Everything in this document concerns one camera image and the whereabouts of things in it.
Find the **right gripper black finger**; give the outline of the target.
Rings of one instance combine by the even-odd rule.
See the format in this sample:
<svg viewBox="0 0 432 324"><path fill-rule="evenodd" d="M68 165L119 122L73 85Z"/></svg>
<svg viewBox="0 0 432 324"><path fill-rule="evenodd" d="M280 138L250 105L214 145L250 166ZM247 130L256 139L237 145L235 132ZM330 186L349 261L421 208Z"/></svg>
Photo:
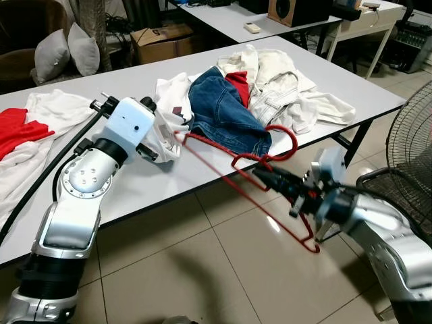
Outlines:
<svg viewBox="0 0 432 324"><path fill-rule="evenodd" d="M260 180L289 200L304 194L304 181L296 175L260 175Z"/></svg>
<svg viewBox="0 0 432 324"><path fill-rule="evenodd" d="M304 184L302 177L278 167L273 169L257 167L253 169L253 175L260 179L263 185L275 191L297 191Z"/></svg>

